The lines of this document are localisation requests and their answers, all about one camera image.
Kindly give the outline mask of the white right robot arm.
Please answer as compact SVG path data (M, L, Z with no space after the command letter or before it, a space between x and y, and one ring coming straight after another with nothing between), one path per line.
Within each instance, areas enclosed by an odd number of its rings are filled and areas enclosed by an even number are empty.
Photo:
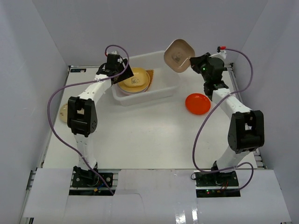
M204 93L214 102L215 108L221 108L230 118L228 147L211 168L211 181L222 186L228 180L228 172L242 165L242 160L251 152L264 145L264 116L260 110L251 110L236 98L236 91L231 91L222 79L225 70L224 55L206 53L191 57L193 71L204 79Z

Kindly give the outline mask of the beige patterned round plate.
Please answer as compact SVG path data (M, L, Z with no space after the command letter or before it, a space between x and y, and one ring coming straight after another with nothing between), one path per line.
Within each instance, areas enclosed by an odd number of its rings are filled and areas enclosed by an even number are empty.
M62 122L67 123L68 104L65 103L59 110L59 118Z

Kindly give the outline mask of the orange round plate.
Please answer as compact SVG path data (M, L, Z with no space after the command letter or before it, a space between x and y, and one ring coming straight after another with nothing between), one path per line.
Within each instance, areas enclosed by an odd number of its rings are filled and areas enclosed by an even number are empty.
M193 93L185 99L187 110L195 115L203 115L210 111L211 102L208 97L200 93Z

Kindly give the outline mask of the large tan bear plate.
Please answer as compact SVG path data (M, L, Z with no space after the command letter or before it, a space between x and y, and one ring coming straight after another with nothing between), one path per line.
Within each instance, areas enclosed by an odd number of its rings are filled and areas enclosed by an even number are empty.
M125 90L125 91L129 91L129 92L142 91L142 90L144 90L144 89L148 89L148 86L149 86L149 84L148 84L148 85L144 85L144 86L141 86L141 87L133 87L133 88L129 88L129 87L126 87L126 86L124 85L123 82L118 83L118 85L119 85L123 90Z

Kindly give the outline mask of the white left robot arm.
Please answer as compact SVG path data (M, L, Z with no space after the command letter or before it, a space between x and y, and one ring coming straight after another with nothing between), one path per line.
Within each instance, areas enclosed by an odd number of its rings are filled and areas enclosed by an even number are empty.
M107 62L96 72L95 82L77 97L68 99L67 126L74 134L80 152L78 167L87 170L82 179L88 186L96 185L99 180L99 175L91 170L97 165L92 137L98 125L96 104L112 85L133 76L128 60L113 51L107 54Z

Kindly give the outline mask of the yellow square plate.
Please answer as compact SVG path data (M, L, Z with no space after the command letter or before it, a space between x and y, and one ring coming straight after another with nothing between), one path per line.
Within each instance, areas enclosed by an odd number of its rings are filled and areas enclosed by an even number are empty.
M150 78L147 71L144 68L135 67L131 70L133 72L133 76L123 81L126 87L141 87L149 84Z

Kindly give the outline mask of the brown square plate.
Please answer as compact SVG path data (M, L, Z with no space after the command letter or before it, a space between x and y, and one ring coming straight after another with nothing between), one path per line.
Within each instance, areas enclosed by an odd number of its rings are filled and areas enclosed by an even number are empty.
M183 39L174 40L164 52L165 63L176 73L186 71L192 57L195 57L195 51Z

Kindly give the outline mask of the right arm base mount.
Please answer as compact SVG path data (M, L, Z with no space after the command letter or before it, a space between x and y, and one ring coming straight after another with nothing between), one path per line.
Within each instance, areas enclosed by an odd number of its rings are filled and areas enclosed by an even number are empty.
M240 197L239 182L236 172L212 173L194 172L191 179L195 181L197 198Z

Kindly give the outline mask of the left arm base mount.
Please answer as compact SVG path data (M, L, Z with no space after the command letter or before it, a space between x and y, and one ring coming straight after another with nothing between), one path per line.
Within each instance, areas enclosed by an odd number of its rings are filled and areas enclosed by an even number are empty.
M100 173L94 169L104 179L109 187L113 186L113 173ZM99 187L105 185L104 182L91 170L83 170L77 166L73 167L72 184L73 188Z

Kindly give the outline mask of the woven triangular bamboo tray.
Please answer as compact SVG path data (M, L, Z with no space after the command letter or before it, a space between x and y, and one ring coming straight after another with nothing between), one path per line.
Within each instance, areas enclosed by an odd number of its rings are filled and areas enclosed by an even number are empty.
M149 75L149 86L148 88L151 87L152 81L153 81L153 77L154 77L154 70L146 70L148 75Z

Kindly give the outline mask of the pink round plate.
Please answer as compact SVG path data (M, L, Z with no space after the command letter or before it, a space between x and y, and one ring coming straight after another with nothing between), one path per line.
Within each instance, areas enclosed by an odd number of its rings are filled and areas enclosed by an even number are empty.
M129 92L129 91L125 91L123 89L120 89L120 91L125 94L125 95L135 95L135 94L140 94L140 93L144 93L147 91L147 89L144 89L142 91L136 91L136 92Z

